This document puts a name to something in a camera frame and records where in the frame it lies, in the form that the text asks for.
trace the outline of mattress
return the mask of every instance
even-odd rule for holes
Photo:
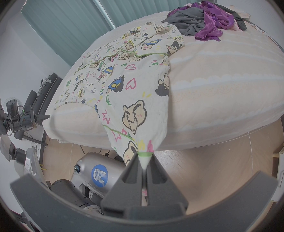
[[[122,25],[98,38],[90,52],[147,21],[161,24],[168,11]],[[158,150],[190,149],[231,140],[284,114],[284,53],[264,32],[246,22],[246,31],[223,30],[221,42],[184,36],[185,47],[169,57],[170,97],[167,136]],[[83,59],[73,65],[73,75]],[[96,111],[81,103],[54,110],[63,81],[43,121],[60,142],[111,149]]]

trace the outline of gray garment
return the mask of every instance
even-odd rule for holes
[[[175,25],[180,33],[185,36],[194,36],[205,27],[204,11],[191,7],[186,10],[178,10],[167,18],[170,24]]]

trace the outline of star print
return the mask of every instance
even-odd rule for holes
[[[117,139],[122,139],[121,138],[121,135],[118,133],[118,136],[116,137],[115,136],[115,133],[114,133],[114,131],[112,131],[112,133],[113,133],[113,135],[114,135],[114,138],[115,138],[115,141],[117,142]]]
[[[102,115],[103,115],[102,120],[106,120],[106,123],[109,124],[111,118],[109,118],[108,112],[105,110],[105,113],[102,113]]]

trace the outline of blue sticker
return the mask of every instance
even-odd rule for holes
[[[92,180],[97,187],[104,187],[108,182],[108,170],[104,165],[96,165],[92,169]]]

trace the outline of cabinet handle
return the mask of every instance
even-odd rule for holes
[[[279,185],[279,188],[281,188],[281,186],[282,186],[283,178],[284,178],[284,171],[283,171],[283,174],[282,174],[282,180],[281,180],[281,183]]]

